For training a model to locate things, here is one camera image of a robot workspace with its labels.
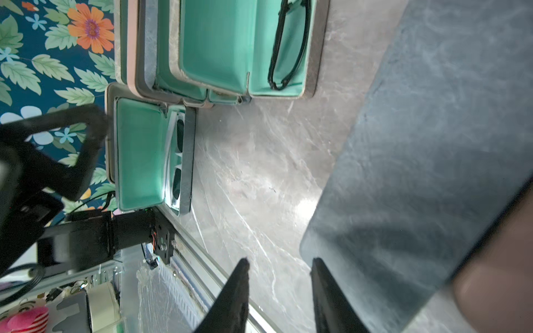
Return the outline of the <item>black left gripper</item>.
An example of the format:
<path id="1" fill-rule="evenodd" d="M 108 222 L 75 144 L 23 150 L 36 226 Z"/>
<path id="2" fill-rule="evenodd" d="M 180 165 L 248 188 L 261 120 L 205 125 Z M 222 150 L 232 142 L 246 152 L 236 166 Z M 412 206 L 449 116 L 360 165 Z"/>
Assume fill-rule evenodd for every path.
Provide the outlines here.
<path id="1" fill-rule="evenodd" d="M 99 166 L 108 119 L 96 104 L 1 114 L 1 272 L 43 235 L 68 201 L 86 197 Z"/>

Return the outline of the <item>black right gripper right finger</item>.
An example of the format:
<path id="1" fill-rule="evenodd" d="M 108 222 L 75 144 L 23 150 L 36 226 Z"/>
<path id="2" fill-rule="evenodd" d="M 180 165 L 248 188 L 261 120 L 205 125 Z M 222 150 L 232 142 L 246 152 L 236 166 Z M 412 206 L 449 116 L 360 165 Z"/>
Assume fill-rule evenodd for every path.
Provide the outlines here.
<path id="1" fill-rule="evenodd" d="M 321 258 L 314 258 L 311 270 L 317 332 L 369 333 Z"/>

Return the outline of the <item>grey case with red glasses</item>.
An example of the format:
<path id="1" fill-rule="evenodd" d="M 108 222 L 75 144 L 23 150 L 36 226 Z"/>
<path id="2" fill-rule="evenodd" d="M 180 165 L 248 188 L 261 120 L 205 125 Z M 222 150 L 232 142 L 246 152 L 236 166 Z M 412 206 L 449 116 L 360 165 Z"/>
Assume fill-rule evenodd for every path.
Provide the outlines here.
<path id="1" fill-rule="evenodd" d="M 301 256 L 402 332 L 531 179 L 531 1 L 410 1 Z"/>

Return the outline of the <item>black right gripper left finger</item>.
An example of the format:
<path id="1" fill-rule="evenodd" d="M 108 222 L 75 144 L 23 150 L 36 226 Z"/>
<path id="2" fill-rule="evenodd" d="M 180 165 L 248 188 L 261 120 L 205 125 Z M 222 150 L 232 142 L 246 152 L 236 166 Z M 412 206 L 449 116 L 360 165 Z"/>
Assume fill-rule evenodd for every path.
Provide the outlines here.
<path id="1" fill-rule="evenodd" d="M 250 264 L 242 258 L 195 333 L 244 333 L 248 320 Z"/>

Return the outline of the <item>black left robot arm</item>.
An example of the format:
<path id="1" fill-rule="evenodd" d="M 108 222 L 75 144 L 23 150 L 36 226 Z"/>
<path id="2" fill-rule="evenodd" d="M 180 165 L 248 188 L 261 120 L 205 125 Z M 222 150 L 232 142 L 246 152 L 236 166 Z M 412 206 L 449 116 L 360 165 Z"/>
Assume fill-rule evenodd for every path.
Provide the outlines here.
<path id="1" fill-rule="evenodd" d="M 87 135 L 73 166 L 56 162 L 28 141 L 30 135 L 78 123 Z M 1 127 L 2 274 L 9 274 L 33 245 L 38 252 L 32 268 L 46 276 L 89 269 L 142 243 L 154 244 L 155 253 L 169 262 L 175 230 L 155 208 L 118 216 L 77 212 L 71 222 L 51 225 L 63 209 L 62 199 L 76 201 L 89 187 L 107 132 L 107 116 L 94 104 Z"/>

